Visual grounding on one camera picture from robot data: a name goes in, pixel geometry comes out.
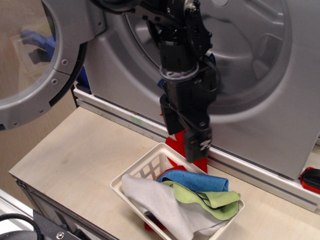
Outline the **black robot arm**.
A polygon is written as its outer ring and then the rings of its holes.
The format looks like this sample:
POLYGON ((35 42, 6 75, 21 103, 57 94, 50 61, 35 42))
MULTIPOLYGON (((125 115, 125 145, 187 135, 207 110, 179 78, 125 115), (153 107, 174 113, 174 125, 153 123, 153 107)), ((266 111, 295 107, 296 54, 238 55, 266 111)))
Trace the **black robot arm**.
POLYGON ((170 135, 183 134, 186 159, 206 158, 212 142, 207 113, 216 100, 221 76, 197 0, 96 0, 112 14, 134 14, 145 20, 160 55, 159 102, 170 135))

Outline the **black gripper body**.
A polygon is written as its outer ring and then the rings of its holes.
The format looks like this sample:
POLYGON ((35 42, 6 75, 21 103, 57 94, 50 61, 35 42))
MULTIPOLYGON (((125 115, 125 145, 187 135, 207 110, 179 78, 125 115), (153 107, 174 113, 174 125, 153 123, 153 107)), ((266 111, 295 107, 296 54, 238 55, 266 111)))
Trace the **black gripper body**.
POLYGON ((171 110, 184 116, 189 115, 209 125, 207 109, 216 100, 218 85, 213 74, 183 83, 164 83, 164 94, 160 97, 161 112, 171 110))

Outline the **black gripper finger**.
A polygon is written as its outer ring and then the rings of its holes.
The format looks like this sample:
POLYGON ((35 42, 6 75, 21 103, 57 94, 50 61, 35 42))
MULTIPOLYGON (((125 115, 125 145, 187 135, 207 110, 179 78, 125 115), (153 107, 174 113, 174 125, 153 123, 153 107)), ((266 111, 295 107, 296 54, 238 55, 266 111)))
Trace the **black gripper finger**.
POLYGON ((210 129, 200 132, 191 129, 185 131, 183 133, 183 144, 187 161, 193 163, 207 158, 211 143, 212 133, 210 129))

